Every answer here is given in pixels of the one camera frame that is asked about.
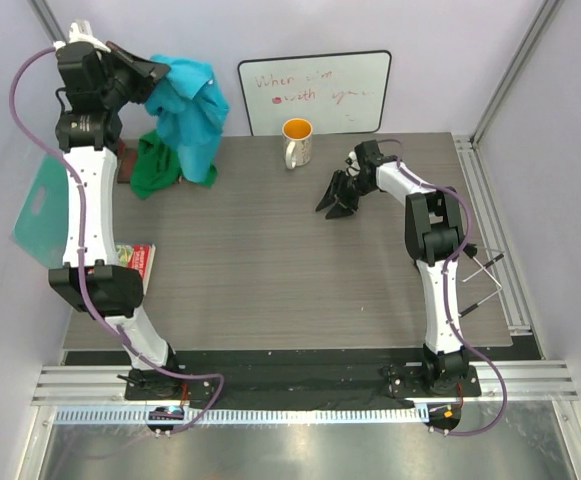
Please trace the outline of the blue t shirt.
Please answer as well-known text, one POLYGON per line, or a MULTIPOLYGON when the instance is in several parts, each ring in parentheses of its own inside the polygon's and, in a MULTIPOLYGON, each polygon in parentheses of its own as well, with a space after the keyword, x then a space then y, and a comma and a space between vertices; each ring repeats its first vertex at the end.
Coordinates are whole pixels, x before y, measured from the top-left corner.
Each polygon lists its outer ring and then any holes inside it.
POLYGON ((183 177, 212 186, 218 176, 218 154, 230 111, 213 67, 185 57, 155 54, 150 60, 169 67, 145 103, 156 118, 156 131, 178 157, 183 177))

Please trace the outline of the white mug orange inside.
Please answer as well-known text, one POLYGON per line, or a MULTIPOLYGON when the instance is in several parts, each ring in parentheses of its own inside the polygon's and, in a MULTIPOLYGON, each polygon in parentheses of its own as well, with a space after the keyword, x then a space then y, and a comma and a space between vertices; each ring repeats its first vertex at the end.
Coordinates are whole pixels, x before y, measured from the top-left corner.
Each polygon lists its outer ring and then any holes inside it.
POLYGON ((302 118, 287 120, 282 127, 284 163, 288 170, 308 164, 312 159, 312 124, 302 118))

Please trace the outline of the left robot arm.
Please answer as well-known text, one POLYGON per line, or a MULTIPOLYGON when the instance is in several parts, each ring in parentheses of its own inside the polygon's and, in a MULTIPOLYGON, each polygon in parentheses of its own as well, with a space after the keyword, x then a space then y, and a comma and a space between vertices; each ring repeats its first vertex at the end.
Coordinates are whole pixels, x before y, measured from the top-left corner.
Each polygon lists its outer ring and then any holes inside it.
POLYGON ((132 363, 126 382, 148 383, 160 398, 173 398, 183 385, 176 354, 143 307, 140 273, 120 265, 113 228, 119 112, 145 103, 170 69, 112 42, 58 44, 55 55, 69 103, 55 127, 68 182, 68 233, 49 284, 122 342, 132 363))

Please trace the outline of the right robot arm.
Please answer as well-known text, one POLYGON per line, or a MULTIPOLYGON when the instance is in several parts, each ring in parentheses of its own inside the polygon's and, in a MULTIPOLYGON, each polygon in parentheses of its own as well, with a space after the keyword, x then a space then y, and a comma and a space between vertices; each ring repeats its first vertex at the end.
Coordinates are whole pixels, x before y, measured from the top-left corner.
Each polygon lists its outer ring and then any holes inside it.
POLYGON ((429 394, 449 395, 467 378, 467 349, 459 338, 458 256, 465 246, 461 202, 456 191, 414 174, 376 142, 357 145, 347 167, 333 173, 316 210, 328 220, 353 215, 361 197, 390 194, 404 206, 406 251, 419 271, 426 312, 421 381, 429 394))

